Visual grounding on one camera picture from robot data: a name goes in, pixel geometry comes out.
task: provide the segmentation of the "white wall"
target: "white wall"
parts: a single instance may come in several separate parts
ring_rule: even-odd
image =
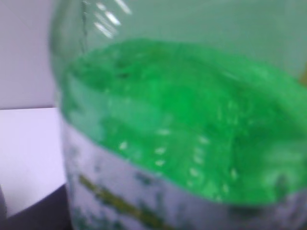
[[[47,32],[53,0],[0,0],[0,109],[48,107]]]

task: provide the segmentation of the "table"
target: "table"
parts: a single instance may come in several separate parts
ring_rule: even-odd
[[[65,183],[55,108],[0,111],[0,185],[12,216]]]

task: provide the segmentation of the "plastic bottle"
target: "plastic bottle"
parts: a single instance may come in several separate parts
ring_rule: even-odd
[[[51,63],[76,230],[303,227],[305,0],[55,8]]]

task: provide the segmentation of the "white label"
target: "white label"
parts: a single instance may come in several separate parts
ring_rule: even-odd
[[[72,126],[63,126],[76,230],[296,230],[306,219],[305,193],[267,207],[213,203],[132,165]]]

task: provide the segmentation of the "green foam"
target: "green foam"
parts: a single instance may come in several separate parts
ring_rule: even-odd
[[[74,61],[60,89],[92,141],[199,196],[267,204],[307,185],[307,90],[264,63],[133,40]]]

